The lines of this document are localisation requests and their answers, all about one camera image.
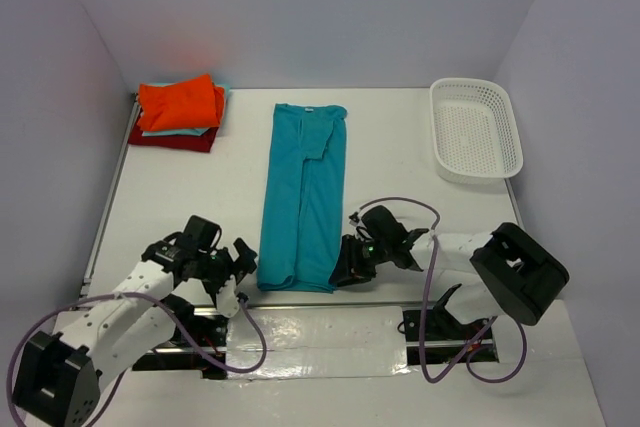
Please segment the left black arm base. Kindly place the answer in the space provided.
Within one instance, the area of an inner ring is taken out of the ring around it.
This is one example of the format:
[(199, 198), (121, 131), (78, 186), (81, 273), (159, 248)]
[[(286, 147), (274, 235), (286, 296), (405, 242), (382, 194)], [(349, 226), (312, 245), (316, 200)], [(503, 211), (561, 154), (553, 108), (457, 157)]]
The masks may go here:
[[(193, 305), (170, 296), (165, 304), (173, 311), (189, 335), (209, 355), (226, 362), (228, 320), (220, 315), (198, 315)], [(172, 337), (141, 357), (133, 371), (194, 371), (206, 380), (224, 380), (228, 373), (203, 359), (190, 345), (178, 327)]]

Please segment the dark teal t shirt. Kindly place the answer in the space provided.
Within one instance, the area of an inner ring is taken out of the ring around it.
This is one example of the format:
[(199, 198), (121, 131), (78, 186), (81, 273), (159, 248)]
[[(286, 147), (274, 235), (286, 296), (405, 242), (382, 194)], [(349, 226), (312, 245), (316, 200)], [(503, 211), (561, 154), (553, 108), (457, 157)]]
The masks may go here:
[(257, 287), (331, 293), (346, 171), (347, 110), (274, 107)]

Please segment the orange t shirt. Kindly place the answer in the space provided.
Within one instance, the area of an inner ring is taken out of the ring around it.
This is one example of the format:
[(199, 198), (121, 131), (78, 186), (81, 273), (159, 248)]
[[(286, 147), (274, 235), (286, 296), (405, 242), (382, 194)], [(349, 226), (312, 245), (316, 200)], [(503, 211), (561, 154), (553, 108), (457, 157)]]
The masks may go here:
[(141, 84), (137, 125), (149, 133), (218, 127), (226, 97), (226, 90), (209, 74), (167, 85)]

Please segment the dark red t shirt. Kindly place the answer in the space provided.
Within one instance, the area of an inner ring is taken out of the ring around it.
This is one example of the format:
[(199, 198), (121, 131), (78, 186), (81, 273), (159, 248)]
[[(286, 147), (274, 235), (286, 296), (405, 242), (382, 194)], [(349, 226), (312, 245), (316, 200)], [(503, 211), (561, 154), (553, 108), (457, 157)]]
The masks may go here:
[(173, 150), (208, 153), (211, 151), (218, 132), (217, 128), (207, 129), (202, 135), (147, 136), (135, 126), (128, 137), (128, 144), (145, 147), (160, 147)]

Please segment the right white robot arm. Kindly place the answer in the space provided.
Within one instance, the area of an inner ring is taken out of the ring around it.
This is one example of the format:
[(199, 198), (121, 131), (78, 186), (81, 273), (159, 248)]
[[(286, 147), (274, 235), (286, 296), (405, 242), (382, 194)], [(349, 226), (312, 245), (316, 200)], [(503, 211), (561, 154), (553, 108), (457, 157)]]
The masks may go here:
[(512, 222), (491, 232), (439, 234), (435, 226), (407, 229), (383, 205), (364, 207), (350, 220), (356, 232), (342, 238), (330, 277), (336, 288), (370, 282), (388, 263), (424, 272), (428, 283), (437, 270), (477, 276), (471, 285), (449, 287), (427, 315), (447, 338), (500, 316), (534, 326), (570, 280), (567, 268)]

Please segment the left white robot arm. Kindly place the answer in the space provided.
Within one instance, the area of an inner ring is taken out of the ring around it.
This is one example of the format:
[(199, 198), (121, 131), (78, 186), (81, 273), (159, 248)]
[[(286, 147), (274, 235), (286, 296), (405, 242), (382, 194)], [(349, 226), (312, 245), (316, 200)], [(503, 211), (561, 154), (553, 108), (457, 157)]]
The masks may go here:
[(8, 366), (7, 403), (21, 425), (26, 412), (49, 426), (92, 426), (111, 403), (124, 373), (147, 352), (170, 342), (188, 343), (205, 362), (226, 371), (254, 372), (260, 362), (237, 368), (200, 345), (194, 306), (175, 295), (195, 279), (227, 319), (246, 314), (240, 282), (257, 268), (257, 254), (243, 239), (237, 252), (218, 245), (221, 227), (191, 216), (183, 230), (150, 244), (110, 293), (79, 300), (80, 318), (54, 333), (35, 323), (19, 341)]

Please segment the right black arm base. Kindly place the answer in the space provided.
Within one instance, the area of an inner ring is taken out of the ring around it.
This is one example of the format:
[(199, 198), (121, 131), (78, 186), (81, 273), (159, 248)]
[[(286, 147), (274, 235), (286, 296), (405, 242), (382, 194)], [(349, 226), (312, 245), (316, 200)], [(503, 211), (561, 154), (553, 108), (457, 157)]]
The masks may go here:
[(489, 321), (482, 318), (471, 324), (446, 324), (438, 315), (432, 314), (432, 305), (427, 310), (424, 348), (419, 347), (419, 320), (421, 303), (411, 302), (401, 305), (402, 318), (396, 325), (403, 337), (409, 367), (419, 366), (419, 353), (425, 352), (428, 365), (448, 364), (460, 349)]

